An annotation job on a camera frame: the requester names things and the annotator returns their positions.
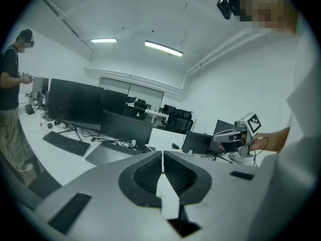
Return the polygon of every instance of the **person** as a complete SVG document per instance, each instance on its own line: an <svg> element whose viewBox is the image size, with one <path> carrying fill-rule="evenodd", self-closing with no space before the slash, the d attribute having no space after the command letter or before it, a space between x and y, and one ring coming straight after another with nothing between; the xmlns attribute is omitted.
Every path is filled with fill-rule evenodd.
<svg viewBox="0 0 321 241"><path fill-rule="evenodd" d="M0 62L0 150L6 160L19 172L31 171L26 144L19 122L18 95L20 84L30 84L28 77L19 77L18 53L24 53L33 42L33 33L25 29L4 52Z"/></svg>
<svg viewBox="0 0 321 241"><path fill-rule="evenodd" d="M291 0L229 0L228 9L239 21L252 22L254 27L270 29L272 33L289 31L298 39L294 91L287 99L292 109L288 126L278 132L256 134L250 150L280 153L303 136L320 135L320 89L318 84L312 85L319 79L319 46L303 15Z"/></svg>

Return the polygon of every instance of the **forearm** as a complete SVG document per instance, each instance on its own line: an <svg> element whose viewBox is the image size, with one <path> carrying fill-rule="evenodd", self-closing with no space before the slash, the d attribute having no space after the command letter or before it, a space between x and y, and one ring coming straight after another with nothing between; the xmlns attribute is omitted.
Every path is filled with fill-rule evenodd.
<svg viewBox="0 0 321 241"><path fill-rule="evenodd" d="M2 89L13 88L15 86L18 86L21 83L23 83L23 78L8 77L1 82L1 88Z"/></svg>
<svg viewBox="0 0 321 241"><path fill-rule="evenodd" d="M255 141L255 147L258 150L264 149L271 152L280 152L284 147L289 131L290 128L285 128L274 133L258 133L254 136L254 139L261 139Z"/></svg>

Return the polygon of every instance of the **black t-shirt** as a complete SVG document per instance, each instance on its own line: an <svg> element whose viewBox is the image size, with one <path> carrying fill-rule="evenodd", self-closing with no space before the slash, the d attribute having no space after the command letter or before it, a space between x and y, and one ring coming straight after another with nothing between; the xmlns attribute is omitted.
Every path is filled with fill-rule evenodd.
<svg viewBox="0 0 321 241"><path fill-rule="evenodd" d="M10 77L18 78L19 60L17 49L14 45L8 47L5 51L0 63L0 77L1 73L7 72ZM19 85L1 89L0 87L0 110L11 110L17 108L19 96Z"/></svg>

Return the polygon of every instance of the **textured black grip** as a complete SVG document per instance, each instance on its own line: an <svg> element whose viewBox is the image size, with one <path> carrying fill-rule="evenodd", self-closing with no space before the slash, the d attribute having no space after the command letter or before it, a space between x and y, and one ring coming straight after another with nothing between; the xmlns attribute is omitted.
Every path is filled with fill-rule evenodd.
<svg viewBox="0 0 321 241"><path fill-rule="evenodd" d="M162 201L156 196L161 174L162 152L151 152L149 157L124 169L118 184L124 195L136 205L161 208Z"/></svg>
<svg viewBox="0 0 321 241"><path fill-rule="evenodd" d="M168 151L164 152L164 170L180 198L180 205L199 203L212 186L211 175L206 170Z"/></svg>

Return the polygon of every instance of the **keyboard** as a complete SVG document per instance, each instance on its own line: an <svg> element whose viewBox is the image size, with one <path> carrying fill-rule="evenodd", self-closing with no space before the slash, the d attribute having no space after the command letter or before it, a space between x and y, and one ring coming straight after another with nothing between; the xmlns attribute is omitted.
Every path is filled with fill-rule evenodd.
<svg viewBox="0 0 321 241"><path fill-rule="evenodd" d="M32 105L31 105L31 104L26 104L26 105L25 105L25 110L26 110L26 113L29 114L29 115L35 113L35 111L34 111L34 109L32 108Z"/></svg>
<svg viewBox="0 0 321 241"><path fill-rule="evenodd" d="M55 147L79 156L84 156L90 147L89 143L71 139L54 131L49 132L42 139Z"/></svg>

